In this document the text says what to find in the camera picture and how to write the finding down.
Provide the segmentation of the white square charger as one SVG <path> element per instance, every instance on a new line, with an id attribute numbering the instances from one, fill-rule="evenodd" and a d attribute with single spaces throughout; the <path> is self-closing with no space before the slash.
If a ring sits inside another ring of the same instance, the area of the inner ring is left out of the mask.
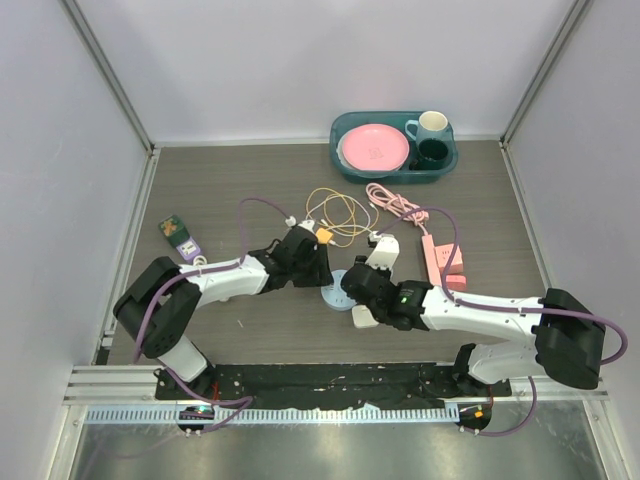
<path id="1" fill-rule="evenodd" d="M 351 309 L 353 324 L 357 329 L 375 328 L 379 322 L 364 305 L 356 305 Z"/>

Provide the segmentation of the yellow charger plug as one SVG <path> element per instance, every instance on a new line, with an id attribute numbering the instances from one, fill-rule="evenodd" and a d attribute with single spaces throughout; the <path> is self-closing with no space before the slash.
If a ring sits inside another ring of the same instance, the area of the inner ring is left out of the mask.
<path id="1" fill-rule="evenodd" d="M 315 231 L 315 236 L 320 245 L 336 246 L 336 243 L 333 240 L 334 234 L 326 228 L 318 228 Z"/>

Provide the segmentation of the round blue power strip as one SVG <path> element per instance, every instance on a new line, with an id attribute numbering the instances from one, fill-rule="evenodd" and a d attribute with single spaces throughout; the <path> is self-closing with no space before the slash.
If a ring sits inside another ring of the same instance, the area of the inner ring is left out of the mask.
<path id="1" fill-rule="evenodd" d="M 331 274 L 333 283 L 321 288 L 323 301 L 334 311 L 350 311 L 356 305 L 356 302 L 346 294 L 341 286 L 341 281 L 346 274 L 346 270 L 333 270 Z"/>

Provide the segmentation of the pink cube socket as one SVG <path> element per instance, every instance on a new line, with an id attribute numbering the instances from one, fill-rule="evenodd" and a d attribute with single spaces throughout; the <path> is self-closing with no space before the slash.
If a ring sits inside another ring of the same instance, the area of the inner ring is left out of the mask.
<path id="1" fill-rule="evenodd" d="M 454 244 L 444 244 L 435 247 L 436 263 L 441 273 L 444 272 L 448 262 L 451 262 L 448 272 L 450 274 L 462 274 L 464 271 L 461 249 L 454 249 Z"/>

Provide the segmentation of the purple power strip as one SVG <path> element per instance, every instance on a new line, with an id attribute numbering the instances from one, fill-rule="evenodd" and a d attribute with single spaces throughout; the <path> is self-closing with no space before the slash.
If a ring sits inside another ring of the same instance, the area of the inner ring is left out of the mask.
<path id="1" fill-rule="evenodd" d="M 187 262 L 191 263 L 196 257 L 201 254 L 201 248 L 192 238 L 182 242 L 176 247 L 176 250 L 180 253 L 181 257 Z"/>

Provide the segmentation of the dark green cube socket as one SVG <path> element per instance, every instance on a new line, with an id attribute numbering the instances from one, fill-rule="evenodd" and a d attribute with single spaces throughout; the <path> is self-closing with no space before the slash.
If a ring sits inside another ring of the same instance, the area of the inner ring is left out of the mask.
<path id="1" fill-rule="evenodd" d="M 158 229 L 173 248 L 178 248 L 191 238 L 185 223 L 175 214 L 160 221 Z"/>

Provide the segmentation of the pink power strip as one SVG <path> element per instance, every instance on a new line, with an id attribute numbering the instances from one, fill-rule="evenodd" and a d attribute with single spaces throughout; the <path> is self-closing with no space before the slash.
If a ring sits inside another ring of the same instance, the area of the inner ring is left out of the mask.
<path id="1" fill-rule="evenodd" d="M 442 272 L 451 256 L 453 245 L 445 244 L 436 246 L 433 237 L 425 234 L 421 238 L 422 250 L 425 258 L 427 277 L 434 286 L 442 285 Z M 463 256 L 458 249 L 453 257 L 450 269 L 445 276 L 446 286 L 450 290 L 465 291 L 467 279 L 464 275 Z"/>

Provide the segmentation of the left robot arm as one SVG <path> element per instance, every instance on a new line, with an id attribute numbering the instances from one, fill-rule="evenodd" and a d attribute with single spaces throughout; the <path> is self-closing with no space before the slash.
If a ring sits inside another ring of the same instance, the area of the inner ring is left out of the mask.
<path id="1" fill-rule="evenodd" d="M 211 398 L 213 364 L 185 334 L 194 312 L 207 304 L 333 283 L 328 247 L 296 225 L 285 237 L 244 256 L 202 266 L 156 258 L 116 301 L 113 315 L 136 342 L 136 355 L 164 366 L 161 381 L 193 399 Z"/>

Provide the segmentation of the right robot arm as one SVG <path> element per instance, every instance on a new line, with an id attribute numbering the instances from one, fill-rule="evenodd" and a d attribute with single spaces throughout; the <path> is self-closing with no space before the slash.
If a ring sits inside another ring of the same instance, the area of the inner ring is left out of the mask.
<path id="1" fill-rule="evenodd" d="M 598 386 L 605 327 L 570 293 L 550 288 L 541 297 L 500 298 L 446 292 L 428 282 L 394 284 L 386 270 L 355 263 L 340 282 L 365 313 L 354 323 L 400 331 L 466 331 L 497 338 L 458 352 L 451 380 L 465 395 L 512 377 L 545 374 L 575 389 Z"/>

